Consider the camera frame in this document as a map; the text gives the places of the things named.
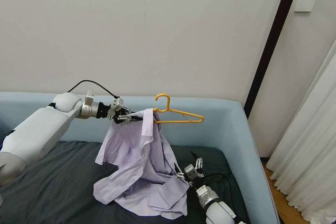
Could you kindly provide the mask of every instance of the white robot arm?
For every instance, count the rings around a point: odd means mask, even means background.
[[[74,118],[109,117],[120,123],[134,121],[127,116],[130,112],[121,98],[106,106],[93,101],[92,91],[84,102],[73,93],[58,94],[49,106],[35,111],[5,137],[0,151],[0,186],[13,180],[26,165],[44,157]]]
[[[183,173],[179,167],[175,165],[176,176],[189,182],[190,186],[195,189],[199,203],[205,210],[206,224],[245,224],[245,222],[219,198],[217,193],[205,184],[205,177],[202,174],[203,159],[198,157],[195,153],[191,153],[196,159],[195,166],[192,164],[188,165],[184,168]]]

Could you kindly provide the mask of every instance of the wrinkled fabric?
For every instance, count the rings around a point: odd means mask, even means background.
[[[175,155],[153,109],[135,112],[143,121],[112,122],[96,158],[118,166],[118,170],[93,186],[94,197],[108,204],[117,202],[139,216],[161,215],[176,219],[187,215],[186,191],[189,184],[177,178]]]

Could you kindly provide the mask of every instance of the hanger hook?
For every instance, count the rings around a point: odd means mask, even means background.
[[[166,108],[164,110],[159,110],[158,108],[154,108],[153,111],[164,113],[164,112],[166,112],[166,111],[169,110],[170,96],[168,94],[166,94],[166,93],[161,93],[161,94],[156,95],[155,100],[157,101],[159,97],[167,97]]]

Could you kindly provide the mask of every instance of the black cable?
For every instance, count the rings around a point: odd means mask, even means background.
[[[229,190],[230,190],[230,198],[231,198],[232,209],[233,209],[233,211],[235,212],[235,214],[238,215],[238,213],[237,213],[237,211],[236,211],[236,208],[235,208],[235,205],[234,205],[234,203],[233,203],[232,187],[231,187],[230,180],[229,180],[228,177],[227,177],[225,174],[223,174],[223,173],[212,173],[212,174],[209,174],[209,175],[204,176],[204,179],[206,179],[206,178],[210,178],[210,177],[213,177],[213,176],[223,176],[223,177],[226,179],[226,181],[228,182],[228,184],[229,184]]]
[[[78,85],[80,85],[82,82],[92,82],[96,85],[98,85],[99,87],[101,87],[102,89],[104,89],[106,92],[108,92],[111,96],[113,96],[115,99],[119,98],[118,96],[112,94],[108,89],[104,88],[102,85],[100,85],[99,83],[95,82],[95,81],[91,81],[91,80],[82,80],[80,82],[78,82],[74,87],[72,87],[68,92],[71,92],[72,90],[75,89],[75,87],[77,87]]]

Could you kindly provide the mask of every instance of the dark gray bedsheet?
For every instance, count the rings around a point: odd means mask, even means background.
[[[4,203],[0,207],[0,223],[205,223],[205,213],[195,192],[187,193],[188,216],[176,220],[162,217],[139,217],[115,202],[108,205],[96,201],[93,184],[117,170],[110,164],[97,165],[99,143],[59,142],[38,163],[30,165],[13,182],[0,187]],[[214,148],[172,146],[180,167],[194,164],[190,151],[204,160],[204,175],[224,173],[207,179],[209,185],[238,214],[248,220],[244,201],[223,153]]]

